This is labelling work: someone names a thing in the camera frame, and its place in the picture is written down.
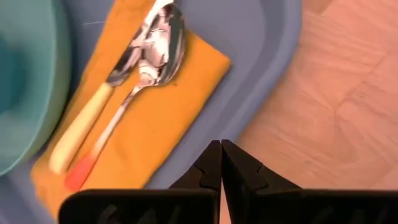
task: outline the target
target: knife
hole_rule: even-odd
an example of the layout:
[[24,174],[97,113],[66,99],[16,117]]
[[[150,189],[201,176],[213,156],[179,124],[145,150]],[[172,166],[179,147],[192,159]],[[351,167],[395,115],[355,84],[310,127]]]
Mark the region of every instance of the knife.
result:
[[49,169],[52,172],[62,174],[67,171],[72,159],[112,95],[113,89],[126,80],[141,56],[141,45],[156,14],[164,5],[172,2],[173,0],[156,0],[106,81],[101,84],[55,145],[49,160]]

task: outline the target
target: bowl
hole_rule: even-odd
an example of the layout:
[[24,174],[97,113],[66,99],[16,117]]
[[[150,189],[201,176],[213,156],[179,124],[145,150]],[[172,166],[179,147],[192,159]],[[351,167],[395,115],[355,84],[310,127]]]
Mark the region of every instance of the bowl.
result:
[[70,41],[58,0],[0,1],[0,175],[32,157],[63,111]]

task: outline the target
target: cutlery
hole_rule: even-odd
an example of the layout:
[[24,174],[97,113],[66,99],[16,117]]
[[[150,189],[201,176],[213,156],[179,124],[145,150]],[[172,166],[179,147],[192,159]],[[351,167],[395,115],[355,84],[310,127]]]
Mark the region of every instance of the cutlery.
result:
[[94,148],[67,174],[65,186],[77,191],[85,183],[113,129],[131,100],[143,88],[164,85],[176,74],[185,52],[185,24],[174,4],[164,6],[154,19],[142,45],[138,84],[123,101]]
[[98,88],[55,145],[49,160],[49,168],[52,172],[62,174],[68,169],[88,132],[109,100],[113,89],[125,81],[137,63],[141,55],[141,45],[155,16],[164,5],[171,2],[172,0],[156,0],[145,21],[141,24],[106,81]]

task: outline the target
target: yellow napkin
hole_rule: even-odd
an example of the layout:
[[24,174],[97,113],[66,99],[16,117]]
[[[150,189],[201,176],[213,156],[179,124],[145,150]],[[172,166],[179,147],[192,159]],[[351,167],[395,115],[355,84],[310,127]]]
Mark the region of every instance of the yellow napkin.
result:
[[[54,218],[60,204],[73,192],[63,186],[64,175],[55,175],[48,169],[53,147],[105,81],[153,3],[154,0],[115,1],[80,86],[49,148],[32,169],[37,197]],[[228,68],[227,57],[187,31],[187,51],[177,76],[166,86],[143,90],[133,100],[82,189],[143,187],[177,145]],[[115,89],[75,162],[93,147],[138,76],[136,68]]]

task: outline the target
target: yellow knife handle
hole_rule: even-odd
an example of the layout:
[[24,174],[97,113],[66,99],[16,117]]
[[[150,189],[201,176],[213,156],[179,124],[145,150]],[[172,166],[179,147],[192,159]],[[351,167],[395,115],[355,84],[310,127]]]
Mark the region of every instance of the yellow knife handle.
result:
[[97,117],[112,94],[112,87],[103,83],[78,116],[64,132],[50,156],[49,168],[56,174],[65,173]]

